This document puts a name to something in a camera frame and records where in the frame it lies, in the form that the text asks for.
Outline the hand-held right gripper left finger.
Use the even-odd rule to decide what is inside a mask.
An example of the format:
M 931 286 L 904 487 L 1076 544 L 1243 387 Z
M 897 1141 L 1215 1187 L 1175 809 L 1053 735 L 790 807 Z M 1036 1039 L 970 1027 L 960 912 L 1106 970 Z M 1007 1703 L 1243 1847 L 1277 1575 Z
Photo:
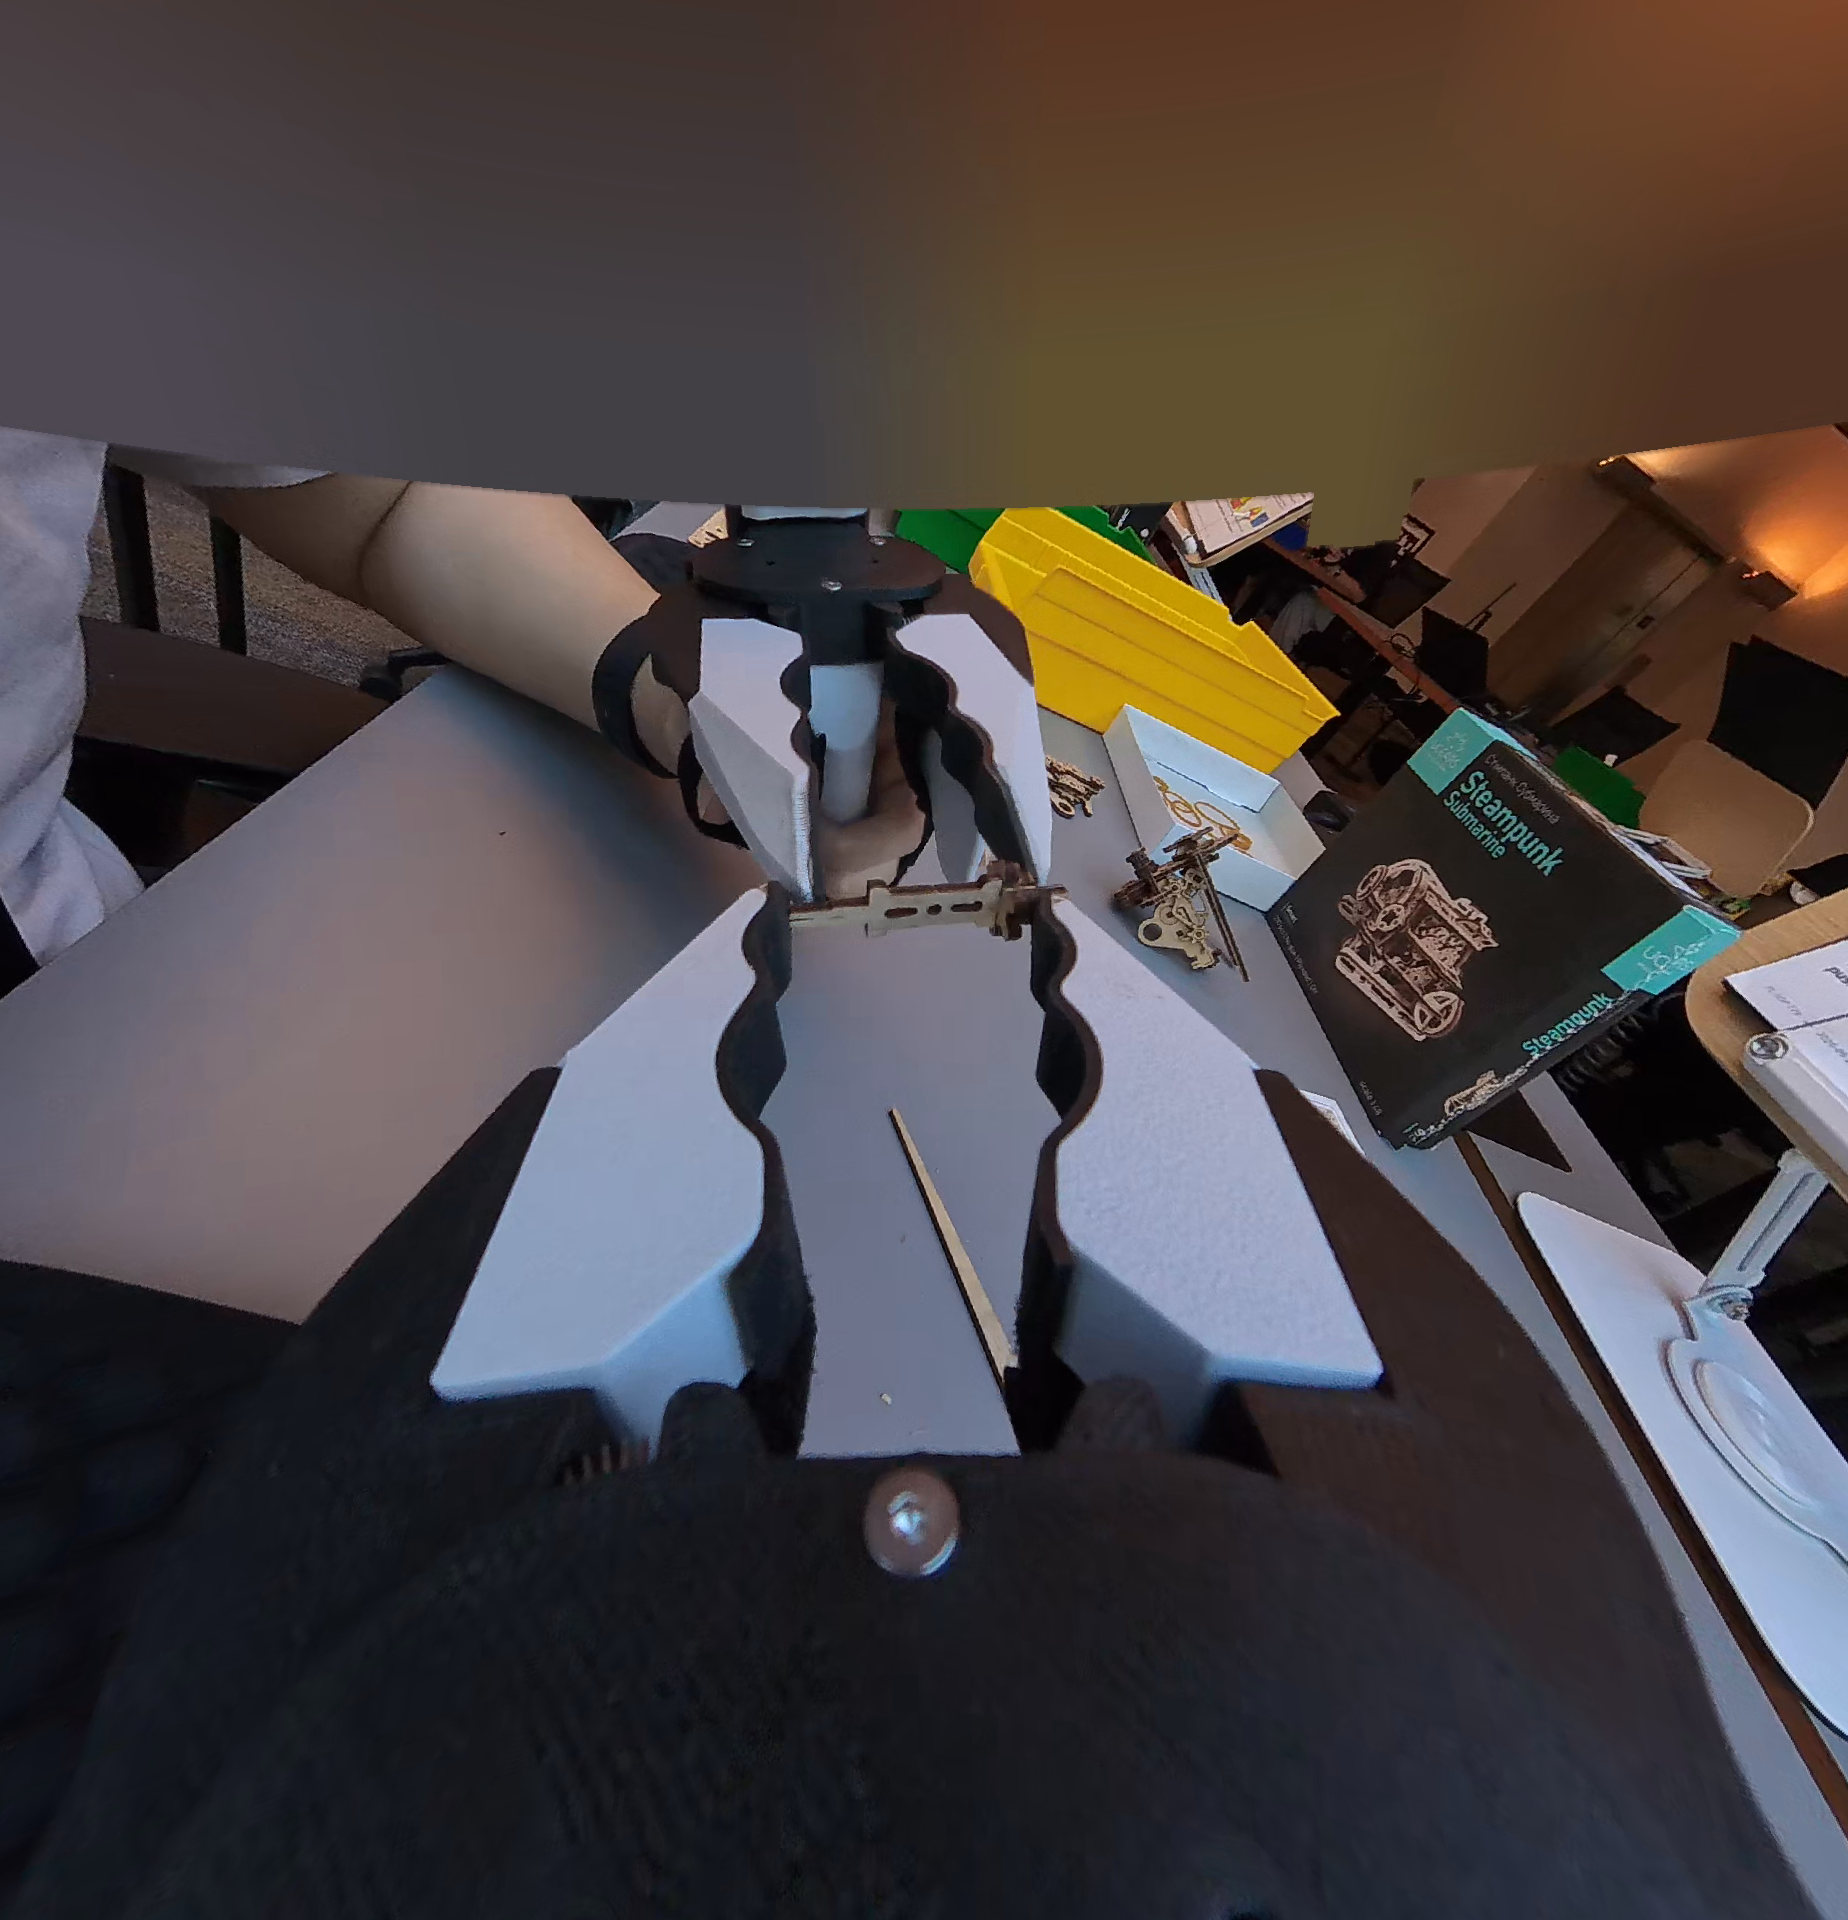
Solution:
M 433 1366 L 443 1400 L 584 1390 L 657 1442 L 696 1382 L 804 1440 L 815 1306 L 766 1105 L 787 1072 L 790 895 L 757 888 L 561 1060 Z

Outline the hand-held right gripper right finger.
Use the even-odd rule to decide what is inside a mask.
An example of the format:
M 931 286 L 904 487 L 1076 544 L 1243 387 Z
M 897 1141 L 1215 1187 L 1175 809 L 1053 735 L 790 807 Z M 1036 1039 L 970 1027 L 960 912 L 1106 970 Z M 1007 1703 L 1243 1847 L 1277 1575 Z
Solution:
M 1030 915 L 1039 1146 L 1015 1312 L 1015 1434 L 1058 1445 L 1135 1380 L 1199 1442 L 1241 1382 L 1367 1390 L 1382 1360 L 1253 1058 L 1076 905 Z

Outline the person's white shirt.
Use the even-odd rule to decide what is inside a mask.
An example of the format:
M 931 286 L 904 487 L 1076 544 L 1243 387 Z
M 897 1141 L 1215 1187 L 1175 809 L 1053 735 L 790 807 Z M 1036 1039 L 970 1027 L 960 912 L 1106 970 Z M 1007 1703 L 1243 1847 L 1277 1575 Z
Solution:
M 136 901 L 143 886 L 70 799 L 87 697 L 80 612 L 110 456 L 188 488 L 320 479 L 174 451 L 0 426 L 0 999 Z

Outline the green plastic bin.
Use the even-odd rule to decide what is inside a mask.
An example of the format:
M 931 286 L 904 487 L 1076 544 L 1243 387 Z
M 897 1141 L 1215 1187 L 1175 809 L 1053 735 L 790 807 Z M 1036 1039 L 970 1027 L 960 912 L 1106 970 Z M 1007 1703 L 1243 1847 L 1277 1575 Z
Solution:
M 976 580 L 1004 580 L 1007 571 L 1105 574 L 1144 580 L 1159 572 L 1152 549 L 1110 525 L 1095 509 L 1074 511 L 908 511 L 897 522 L 902 540 Z

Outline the white document holder stand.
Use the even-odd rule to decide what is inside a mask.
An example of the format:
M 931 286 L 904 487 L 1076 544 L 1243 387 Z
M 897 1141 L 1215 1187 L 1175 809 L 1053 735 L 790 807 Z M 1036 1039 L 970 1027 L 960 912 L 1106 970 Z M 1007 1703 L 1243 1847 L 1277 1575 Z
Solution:
M 1759 1285 L 1848 1169 L 1744 1067 L 1760 1032 L 1729 977 L 1848 937 L 1848 889 L 1705 964 L 1685 1009 L 1705 1052 L 1788 1146 L 1726 1251 L 1701 1272 L 1669 1248 L 1524 1193 L 1519 1214 L 1604 1377 L 1657 1457 L 1760 1641 L 1848 1740 L 1848 1456 L 1752 1327 Z

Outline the large printed paper sheet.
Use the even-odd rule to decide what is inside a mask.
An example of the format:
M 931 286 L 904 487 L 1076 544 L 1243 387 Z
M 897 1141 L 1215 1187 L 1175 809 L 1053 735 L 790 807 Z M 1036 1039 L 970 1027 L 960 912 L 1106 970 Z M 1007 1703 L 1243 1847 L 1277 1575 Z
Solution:
M 1760 1023 L 1752 1080 L 1848 1169 L 1848 937 L 1732 973 L 1729 992 Z

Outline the small wooden model part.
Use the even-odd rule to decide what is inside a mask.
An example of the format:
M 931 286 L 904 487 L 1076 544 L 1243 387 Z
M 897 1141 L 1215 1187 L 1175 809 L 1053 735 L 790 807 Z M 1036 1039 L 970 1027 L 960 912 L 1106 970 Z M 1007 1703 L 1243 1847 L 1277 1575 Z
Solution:
M 1028 868 L 994 858 L 971 882 L 919 886 L 873 884 L 852 901 L 796 905 L 791 931 L 852 931 L 888 937 L 901 931 L 976 929 L 990 937 L 1024 937 L 1039 906 L 1066 898 L 1060 886 L 1039 884 Z

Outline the person's left forearm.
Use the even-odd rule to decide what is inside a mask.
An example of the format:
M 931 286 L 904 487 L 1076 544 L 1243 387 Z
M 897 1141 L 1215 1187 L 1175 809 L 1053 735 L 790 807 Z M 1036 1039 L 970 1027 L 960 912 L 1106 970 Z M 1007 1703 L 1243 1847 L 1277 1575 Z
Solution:
M 303 580 L 588 727 L 603 654 L 657 602 L 567 496 L 345 473 L 193 496 Z

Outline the yellow plastic bin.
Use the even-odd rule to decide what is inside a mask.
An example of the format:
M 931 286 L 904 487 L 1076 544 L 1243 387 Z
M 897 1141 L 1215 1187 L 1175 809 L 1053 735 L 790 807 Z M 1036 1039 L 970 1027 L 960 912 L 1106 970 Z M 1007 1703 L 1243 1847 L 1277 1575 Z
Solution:
M 1253 623 L 1060 511 L 1007 511 L 971 580 L 1030 637 L 1045 707 L 1106 733 L 1125 707 L 1273 774 L 1338 711 Z

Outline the small colourful printed sheet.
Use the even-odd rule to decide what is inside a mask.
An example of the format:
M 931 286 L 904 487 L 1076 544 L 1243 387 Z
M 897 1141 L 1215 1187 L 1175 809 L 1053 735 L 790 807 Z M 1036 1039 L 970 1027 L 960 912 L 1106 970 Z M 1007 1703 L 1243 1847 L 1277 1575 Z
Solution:
M 1175 503 L 1173 515 L 1188 559 L 1214 565 L 1287 525 L 1306 522 L 1314 503 L 1314 493 L 1188 500 Z

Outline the person's left hand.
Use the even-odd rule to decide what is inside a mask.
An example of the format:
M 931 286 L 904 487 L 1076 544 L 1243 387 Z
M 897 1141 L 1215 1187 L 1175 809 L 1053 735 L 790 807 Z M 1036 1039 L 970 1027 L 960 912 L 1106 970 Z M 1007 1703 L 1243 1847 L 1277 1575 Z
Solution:
M 841 718 L 846 710 L 858 714 L 864 697 L 879 699 L 876 735 L 864 756 L 869 774 L 864 812 L 850 823 L 826 812 L 815 822 L 820 868 L 830 894 L 854 898 L 870 884 L 897 884 L 902 877 L 931 835 L 927 807 L 918 797 L 897 740 L 897 714 L 885 699 L 882 664 L 815 667 L 811 689 L 813 723 L 823 715 Z M 696 830 L 720 838 L 731 828 L 729 811 L 701 774 L 683 770 L 687 748 L 692 744 L 689 704 L 659 680 L 657 660 L 638 667 L 631 714 L 641 747 L 678 781 Z

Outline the wooden gear model assembly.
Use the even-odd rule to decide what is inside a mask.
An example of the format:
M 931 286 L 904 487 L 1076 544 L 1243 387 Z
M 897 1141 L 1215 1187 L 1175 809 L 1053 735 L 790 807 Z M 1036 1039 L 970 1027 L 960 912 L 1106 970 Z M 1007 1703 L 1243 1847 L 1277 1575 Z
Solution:
M 1110 905 L 1137 915 L 1135 932 L 1142 945 L 1179 952 L 1196 973 L 1226 964 L 1247 980 L 1215 886 L 1217 858 L 1247 847 L 1249 840 L 1234 830 L 1200 828 L 1158 856 L 1137 849 L 1127 854 L 1133 879 L 1112 891 Z

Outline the black model kit box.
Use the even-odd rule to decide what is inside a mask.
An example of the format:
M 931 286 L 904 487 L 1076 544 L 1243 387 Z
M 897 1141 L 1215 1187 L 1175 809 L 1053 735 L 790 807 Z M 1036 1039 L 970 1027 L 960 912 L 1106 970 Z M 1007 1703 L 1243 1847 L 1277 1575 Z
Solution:
M 1268 924 L 1374 1131 L 1427 1148 L 1738 931 L 1461 710 Z

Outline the white cardboard tray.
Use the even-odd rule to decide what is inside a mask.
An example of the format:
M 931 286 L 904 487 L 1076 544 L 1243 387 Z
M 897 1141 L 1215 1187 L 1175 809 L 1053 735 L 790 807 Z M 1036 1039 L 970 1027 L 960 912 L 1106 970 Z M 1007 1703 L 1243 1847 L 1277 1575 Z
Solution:
M 1273 774 L 1139 707 L 1124 707 L 1102 737 L 1144 850 L 1158 856 L 1200 828 L 1234 830 L 1249 840 L 1247 850 L 1231 849 L 1215 862 L 1215 886 L 1228 901 L 1268 913 L 1320 856 L 1318 831 Z

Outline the thin wooden stick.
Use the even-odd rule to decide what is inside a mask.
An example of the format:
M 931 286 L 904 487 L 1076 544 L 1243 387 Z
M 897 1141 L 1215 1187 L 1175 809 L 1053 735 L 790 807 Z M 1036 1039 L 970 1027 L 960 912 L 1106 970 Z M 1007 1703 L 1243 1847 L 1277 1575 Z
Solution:
M 888 1119 L 891 1124 L 897 1145 L 901 1146 L 911 1170 L 911 1180 L 918 1190 L 918 1197 L 933 1221 L 936 1243 L 959 1285 L 970 1325 L 983 1343 L 987 1367 L 992 1373 L 1000 1394 L 1004 1394 L 1007 1389 L 1009 1373 L 1016 1370 L 1016 1348 L 1011 1336 L 1007 1333 L 1004 1318 L 989 1296 L 976 1263 L 970 1258 L 970 1250 L 955 1227 L 955 1218 L 927 1169 L 927 1162 L 911 1137 L 904 1116 L 901 1116 L 897 1108 L 889 1108 Z

